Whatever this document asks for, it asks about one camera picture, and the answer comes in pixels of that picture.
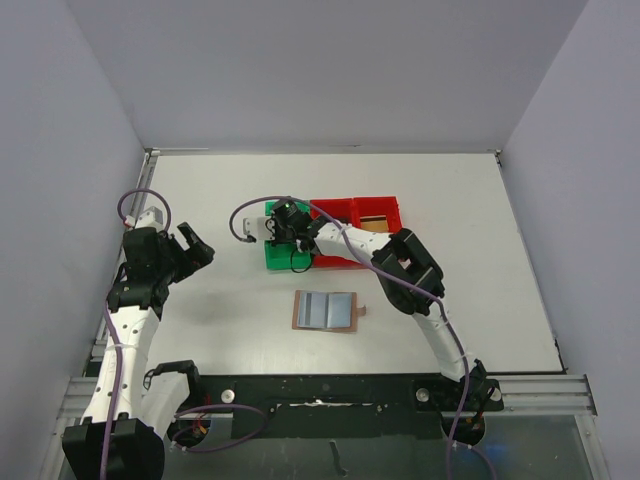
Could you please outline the green plastic bin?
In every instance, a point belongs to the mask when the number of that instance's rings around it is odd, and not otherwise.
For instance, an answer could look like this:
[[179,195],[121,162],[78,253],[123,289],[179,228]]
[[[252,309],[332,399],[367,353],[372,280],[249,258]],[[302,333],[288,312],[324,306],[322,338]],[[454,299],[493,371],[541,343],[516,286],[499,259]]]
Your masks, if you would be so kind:
[[[272,206],[275,201],[265,202],[265,214],[272,216]],[[310,214],[310,208],[304,204],[296,202],[296,206],[301,212]],[[304,273],[312,267],[313,257],[309,252],[300,252],[295,244],[284,248],[271,248],[268,241],[264,241],[264,254],[266,268],[270,271],[288,270],[293,273]]]

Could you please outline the red double plastic bin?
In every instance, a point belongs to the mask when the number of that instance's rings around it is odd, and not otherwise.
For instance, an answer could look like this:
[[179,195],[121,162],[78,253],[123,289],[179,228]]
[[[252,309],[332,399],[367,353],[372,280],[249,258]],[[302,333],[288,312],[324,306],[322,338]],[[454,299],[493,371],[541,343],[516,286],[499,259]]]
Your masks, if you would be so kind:
[[361,217],[380,215],[387,217],[389,233],[397,233],[403,227],[395,196],[312,199],[310,203],[336,220],[357,228],[361,228]]

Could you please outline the grey striped card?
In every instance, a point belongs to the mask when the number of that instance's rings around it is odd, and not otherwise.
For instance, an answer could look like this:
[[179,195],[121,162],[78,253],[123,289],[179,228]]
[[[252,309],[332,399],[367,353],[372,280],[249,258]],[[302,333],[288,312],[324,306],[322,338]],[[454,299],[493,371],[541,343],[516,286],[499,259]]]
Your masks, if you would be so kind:
[[302,292],[296,325],[299,328],[321,329],[326,326],[327,295],[320,292]]

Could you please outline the tan leather card holder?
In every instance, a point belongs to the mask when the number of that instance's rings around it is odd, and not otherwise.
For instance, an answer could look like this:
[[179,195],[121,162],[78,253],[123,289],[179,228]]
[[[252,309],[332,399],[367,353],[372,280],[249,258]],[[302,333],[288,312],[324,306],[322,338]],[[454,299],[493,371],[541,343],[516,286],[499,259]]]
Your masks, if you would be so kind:
[[295,292],[293,330],[353,333],[358,321],[367,314],[365,305],[358,304],[356,292]]

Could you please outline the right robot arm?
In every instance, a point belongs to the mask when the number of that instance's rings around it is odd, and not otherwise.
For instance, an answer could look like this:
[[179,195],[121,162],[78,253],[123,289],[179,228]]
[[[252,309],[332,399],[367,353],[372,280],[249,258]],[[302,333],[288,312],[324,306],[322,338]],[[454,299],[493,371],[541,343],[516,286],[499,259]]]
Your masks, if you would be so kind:
[[474,402],[502,400],[499,383],[488,377],[452,326],[443,303],[444,272],[414,232],[369,232],[306,201],[283,196],[269,200],[271,241],[314,256],[355,261],[377,275],[391,305],[421,329],[440,375],[448,379],[445,395],[452,406],[466,409]]

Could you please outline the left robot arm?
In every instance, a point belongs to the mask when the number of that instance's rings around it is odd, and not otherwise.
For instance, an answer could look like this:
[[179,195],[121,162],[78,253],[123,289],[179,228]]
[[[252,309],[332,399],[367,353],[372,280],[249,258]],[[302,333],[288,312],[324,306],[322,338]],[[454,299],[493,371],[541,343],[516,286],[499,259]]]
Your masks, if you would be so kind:
[[204,387],[191,360],[160,364],[144,385],[152,340],[169,288],[214,259],[214,249],[183,222],[174,235],[152,224],[123,235],[125,255],[105,306],[109,338],[92,397],[79,424],[68,427],[62,449],[78,479],[159,479],[164,437],[178,408],[200,405]]

